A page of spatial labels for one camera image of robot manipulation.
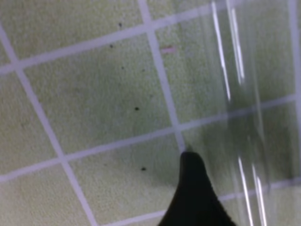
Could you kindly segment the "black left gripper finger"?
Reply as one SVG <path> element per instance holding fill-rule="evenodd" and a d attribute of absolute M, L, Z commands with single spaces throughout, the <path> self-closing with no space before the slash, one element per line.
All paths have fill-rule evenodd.
<path fill-rule="evenodd" d="M 205 164 L 198 153 L 183 152 L 181 154 L 179 183 L 159 225 L 236 225 L 214 192 Z"/>

